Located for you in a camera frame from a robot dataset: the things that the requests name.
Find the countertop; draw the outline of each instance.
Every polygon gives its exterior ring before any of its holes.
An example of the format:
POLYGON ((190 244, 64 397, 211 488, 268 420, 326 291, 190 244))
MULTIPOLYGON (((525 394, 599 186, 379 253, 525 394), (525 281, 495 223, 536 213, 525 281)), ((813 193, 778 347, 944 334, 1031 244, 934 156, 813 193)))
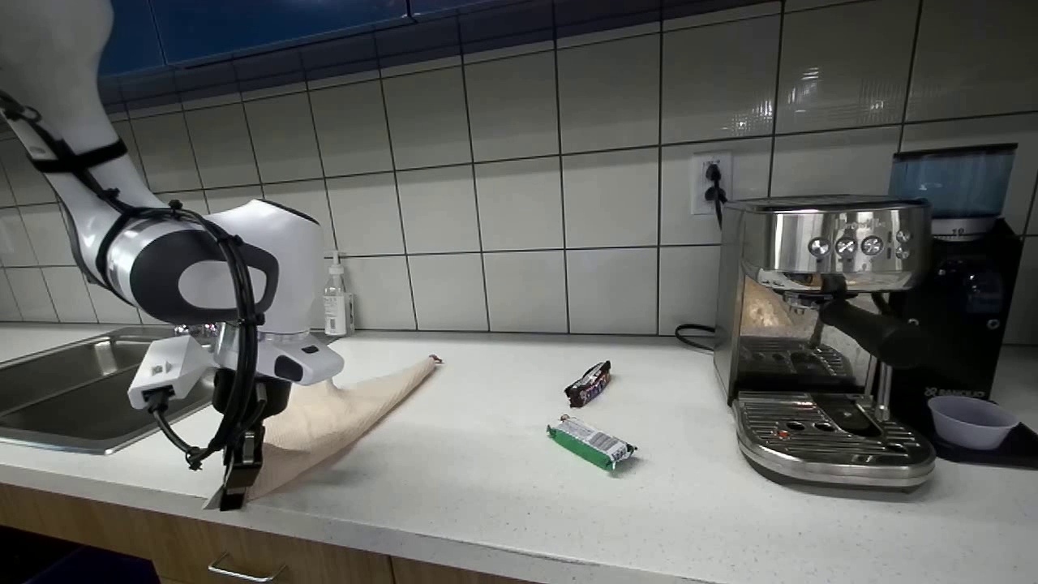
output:
MULTIPOLYGON (((0 357, 25 328, 0 328, 0 357)), ((341 385, 443 360, 346 456, 242 512, 201 510, 220 468, 158 434, 109 456, 0 446, 0 481, 525 582, 1038 582, 1038 475, 936 462, 909 496, 794 489, 736 448, 711 354, 670 342, 359 334, 341 385), (610 478, 549 440, 561 385, 612 360, 580 422, 638 446, 610 478)), ((1004 352, 998 403, 1038 427, 1038 352, 1004 352)), ((211 411, 178 422, 190 440, 211 411)))

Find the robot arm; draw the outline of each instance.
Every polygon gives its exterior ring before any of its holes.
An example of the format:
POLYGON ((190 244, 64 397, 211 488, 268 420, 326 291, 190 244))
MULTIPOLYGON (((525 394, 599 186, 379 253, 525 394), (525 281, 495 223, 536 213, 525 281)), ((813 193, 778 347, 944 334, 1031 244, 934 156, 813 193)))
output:
POLYGON ((341 370, 309 336, 319 223, 268 202, 201 217, 145 188, 96 94, 107 0, 4 0, 0 22, 0 118, 54 188, 81 271, 158 320, 220 328, 207 343, 158 342, 131 403, 162 408, 220 370, 220 432, 189 462, 226 448, 226 494, 240 496, 261 465, 261 414, 286 407, 292 383, 341 370))

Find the wooden cabinet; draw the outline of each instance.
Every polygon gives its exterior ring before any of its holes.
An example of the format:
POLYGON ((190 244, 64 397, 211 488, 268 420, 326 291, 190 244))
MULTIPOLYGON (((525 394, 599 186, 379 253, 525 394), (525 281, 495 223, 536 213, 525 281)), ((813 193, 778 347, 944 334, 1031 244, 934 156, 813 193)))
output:
POLYGON ((505 576, 18 488, 0 488, 0 526, 150 559, 162 584, 233 582, 213 572, 274 584, 505 584, 505 576))

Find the stainless steel espresso machine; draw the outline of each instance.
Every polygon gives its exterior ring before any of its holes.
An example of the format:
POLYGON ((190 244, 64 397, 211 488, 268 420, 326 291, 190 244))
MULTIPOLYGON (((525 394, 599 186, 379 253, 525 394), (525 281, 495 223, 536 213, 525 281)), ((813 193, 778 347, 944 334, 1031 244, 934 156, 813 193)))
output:
POLYGON ((753 468, 781 481, 913 489, 930 446, 889 420, 893 370, 930 360, 895 317, 926 264, 926 206, 776 198, 722 213, 717 376, 753 468))

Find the stainless steel sink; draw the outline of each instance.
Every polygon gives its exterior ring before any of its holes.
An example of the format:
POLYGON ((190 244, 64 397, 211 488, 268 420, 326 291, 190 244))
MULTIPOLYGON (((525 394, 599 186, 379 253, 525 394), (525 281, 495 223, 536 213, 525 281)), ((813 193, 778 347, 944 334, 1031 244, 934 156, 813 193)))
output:
MULTIPOLYGON (((114 330, 0 366, 0 438, 109 454, 157 432, 145 411, 131 408, 127 385, 157 330, 114 330)), ((195 385, 167 407, 182 420, 207 403, 195 385)))

